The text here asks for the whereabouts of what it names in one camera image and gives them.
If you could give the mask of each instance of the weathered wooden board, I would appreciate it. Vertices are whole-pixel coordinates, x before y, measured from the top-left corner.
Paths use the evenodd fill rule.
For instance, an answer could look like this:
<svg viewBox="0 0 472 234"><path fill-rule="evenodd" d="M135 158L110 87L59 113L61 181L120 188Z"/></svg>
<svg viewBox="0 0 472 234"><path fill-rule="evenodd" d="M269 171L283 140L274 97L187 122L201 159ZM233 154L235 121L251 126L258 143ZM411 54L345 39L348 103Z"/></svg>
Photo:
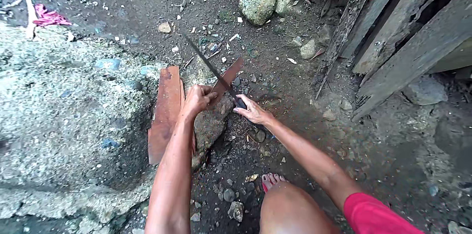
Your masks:
<svg viewBox="0 0 472 234"><path fill-rule="evenodd" d="M327 74L331 71L334 61L339 56L339 51L346 43L347 37L365 2L366 0L349 0L347 3L327 52L323 55L323 58L320 59L318 69L315 72L312 82L317 92L315 99L320 95L323 85L326 82Z"/></svg>
<svg viewBox="0 0 472 234"><path fill-rule="evenodd" d="M356 20L348 42L346 43L340 57L345 59L351 59L353 57L355 50L369 31L370 27L374 24L375 20L379 17L388 1L389 0L368 0Z"/></svg>
<svg viewBox="0 0 472 234"><path fill-rule="evenodd" d="M410 26L433 0L400 0L380 32L364 52L353 72L366 74L365 83L395 52L398 43L410 34Z"/></svg>
<svg viewBox="0 0 472 234"><path fill-rule="evenodd" d="M352 121L357 122L470 37L472 0L451 0L359 89L358 100L366 102L354 111Z"/></svg>

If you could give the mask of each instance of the wooden post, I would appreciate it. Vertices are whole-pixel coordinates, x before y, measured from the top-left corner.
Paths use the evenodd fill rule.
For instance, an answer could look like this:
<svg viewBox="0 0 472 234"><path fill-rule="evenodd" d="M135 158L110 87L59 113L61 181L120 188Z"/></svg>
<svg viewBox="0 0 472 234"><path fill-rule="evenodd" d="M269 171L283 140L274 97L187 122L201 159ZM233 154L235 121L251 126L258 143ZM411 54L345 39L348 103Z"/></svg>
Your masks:
<svg viewBox="0 0 472 234"><path fill-rule="evenodd" d="M359 89L358 100L366 102L354 111L352 121L427 72L470 37L472 0L451 0Z"/></svg>

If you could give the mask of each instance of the pebble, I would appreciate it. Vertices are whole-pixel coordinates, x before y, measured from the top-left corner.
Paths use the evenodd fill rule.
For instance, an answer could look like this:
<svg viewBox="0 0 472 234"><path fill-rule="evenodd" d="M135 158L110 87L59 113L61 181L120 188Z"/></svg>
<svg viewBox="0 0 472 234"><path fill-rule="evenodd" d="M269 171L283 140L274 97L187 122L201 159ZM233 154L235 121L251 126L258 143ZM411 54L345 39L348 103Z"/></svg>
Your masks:
<svg viewBox="0 0 472 234"><path fill-rule="evenodd" d="M334 121L336 119L336 116L334 115L331 109L328 109L323 113L323 118L327 119L328 121Z"/></svg>
<svg viewBox="0 0 472 234"><path fill-rule="evenodd" d="M193 214L193 216L190 218L191 221L194 222L199 222L201 218L200 212Z"/></svg>
<svg viewBox="0 0 472 234"><path fill-rule="evenodd" d="M235 81L233 82L233 86L239 86L241 84L241 79L238 77L236 77Z"/></svg>
<svg viewBox="0 0 472 234"><path fill-rule="evenodd" d="M227 202L232 202L236 198L235 192L232 189L226 189L223 193L223 199Z"/></svg>
<svg viewBox="0 0 472 234"><path fill-rule="evenodd" d="M118 70L121 60L119 59L98 59L95 62L95 68L98 69L107 69L107 70Z"/></svg>
<svg viewBox="0 0 472 234"><path fill-rule="evenodd" d="M131 80L125 83L125 88L128 90L142 90L143 85L141 85L141 82L139 81Z"/></svg>

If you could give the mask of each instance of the twig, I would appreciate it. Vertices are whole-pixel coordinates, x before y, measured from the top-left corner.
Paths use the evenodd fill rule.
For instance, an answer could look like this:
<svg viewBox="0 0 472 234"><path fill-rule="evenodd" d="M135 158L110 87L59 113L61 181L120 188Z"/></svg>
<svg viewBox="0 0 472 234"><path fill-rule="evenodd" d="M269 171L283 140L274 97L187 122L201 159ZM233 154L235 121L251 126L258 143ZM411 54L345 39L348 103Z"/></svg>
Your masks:
<svg viewBox="0 0 472 234"><path fill-rule="evenodd" d="M33 23L34 20L38 20L36 16L36 11L31 0L26 0L27 9L28 9L28 26L27 26L27 38L34 38L34 28L36 24Z"/></svg>

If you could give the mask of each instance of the soil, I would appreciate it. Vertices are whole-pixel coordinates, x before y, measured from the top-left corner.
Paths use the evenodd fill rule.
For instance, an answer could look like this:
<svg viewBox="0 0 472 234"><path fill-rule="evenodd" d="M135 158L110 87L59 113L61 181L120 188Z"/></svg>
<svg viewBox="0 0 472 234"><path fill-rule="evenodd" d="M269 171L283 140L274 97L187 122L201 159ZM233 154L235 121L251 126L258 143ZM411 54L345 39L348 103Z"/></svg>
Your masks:
<svg viewBox="0 0 472 234"><path fill-rule="evenodd" d="M3 0L3 4L14 0ZM311 80L316 60L300 57L299 48L291 45L300 36L304 44L315 39L322 45L318 32L324 25L334 31L346 0L334 0L327 15L319 15L326 0L300 1L295 10L281 18L273 15L264 26L252 26L241 16L238 0L34 0L46 8L56 10L74 25L71 30L80 36L103 37L115 43L126 39L122 47L130 52L143 52L156 59L179 65L181 68L192 58L183 33L191 39L215 39L202 33L190 33L193 27L213 25L212 34L224 36L219 54L210 61L217 69L228 68L239 56L245 58L240 86L236 89L259 101L281 122L312 141L315 146L339 161L346 172L396 213L425 232L446 233L449 220L462 225L472 224L469 206L470 171L468 155L472 141L471 107L449 88L449 102L429 106L409 103L402 95L394 94L385 103L364 117L360 123L351 122L352 110L340 109L343 99L355 107L355 93L359 78L350 73L350 63L337 63L328 78L328 84L319 100L312 97ZM24 1L13 8L12 25L25 25L27 14ZM157 31L160 23L169 21L172 32ZM234 34L241 39L229 42ZM179 51L171 51L175 46ZM294 59L297 64L288 61ZM192 73L192 64L181 69L181 76ZM453 84L443 79L445 84ZM337 119L327 121L322 114L332 109ZM191 205L190 215L201 213L199 222L192 222L192 233L258 233L259 212L264 193L261 175L276 172L294 185L307 191L327 215L345 233L352 233L345 218L333 205L326 193L298 165L277 139L267 133L263 142L255 142L252 127L234 113L227 117L227 128L215 142L206 162L193 175L192 200L202 204ZM223 170L217 172L222 164ZM258 178L246 182L246 177ZM230 219L230 203L221 201L219 189L233 189L245 207L241 223ZM123 220L116 233L133 233L143 229L146 203L138 204ZM48 233L60 222L44 221L34 217L0 220L7 233L23 231L26 223L35 224L30 233Z"/></svg>

